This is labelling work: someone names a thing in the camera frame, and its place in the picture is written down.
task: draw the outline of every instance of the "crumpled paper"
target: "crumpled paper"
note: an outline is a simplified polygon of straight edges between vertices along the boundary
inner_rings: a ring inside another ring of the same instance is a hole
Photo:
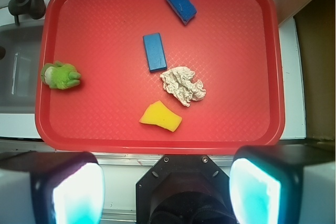
[[[187,67],[176,67],[163,72],[160,77],[163,81],[163,89],[173,94],[184,106],[189,107],[191,100],[200,101],[206,94],[200,80],[191,82],[194,75],[195,72]]]

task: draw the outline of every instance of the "blue sponge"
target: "blue sponge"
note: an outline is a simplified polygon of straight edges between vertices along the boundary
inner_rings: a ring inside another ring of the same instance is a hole
[[[143,43],[145,44],[149,71],[155,72],[166,70],[167,63],[160,34],[157,33],[143,36]]]
[[[167,0],[182,22],[186,25],[192,19],[197,10],[189,0]]]

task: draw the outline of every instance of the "green toy frog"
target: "green toy frog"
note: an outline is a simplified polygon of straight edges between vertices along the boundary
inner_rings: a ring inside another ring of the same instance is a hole
[[[55,61],[55,64],[45,64],[40,76],[51,89],[69,89],[80,84],[81,74],[73,65]]]

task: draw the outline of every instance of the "sink basin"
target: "sink basin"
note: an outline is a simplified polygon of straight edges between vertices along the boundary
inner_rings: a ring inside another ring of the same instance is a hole
[[[0,27],[0,46],[6,50],[0,60],[0,113],[35,112],[43,23],[35,20]]]

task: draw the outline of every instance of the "metal faucet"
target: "metal faucet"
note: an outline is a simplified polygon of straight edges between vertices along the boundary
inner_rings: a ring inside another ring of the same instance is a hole
[[[29,14],[33,19],[40,19],[46,13],[46,5],[44,0],[11,0],[8,10],[14,16],[15,24],[19,26],[19,15]]]

